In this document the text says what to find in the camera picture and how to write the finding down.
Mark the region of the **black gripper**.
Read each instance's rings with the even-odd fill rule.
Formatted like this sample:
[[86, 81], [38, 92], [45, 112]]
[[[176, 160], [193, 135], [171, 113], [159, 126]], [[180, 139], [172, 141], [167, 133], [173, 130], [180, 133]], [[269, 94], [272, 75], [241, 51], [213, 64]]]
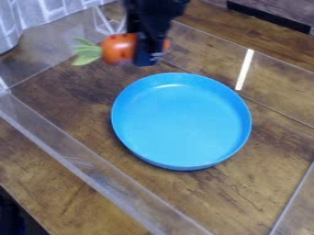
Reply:
[[180, 17], [191, 0], [121, 0], [126, 13], [126, 33], [134, 35], [133, 64], [155, 65], [169, 51], [167, 38], [172, 21]]

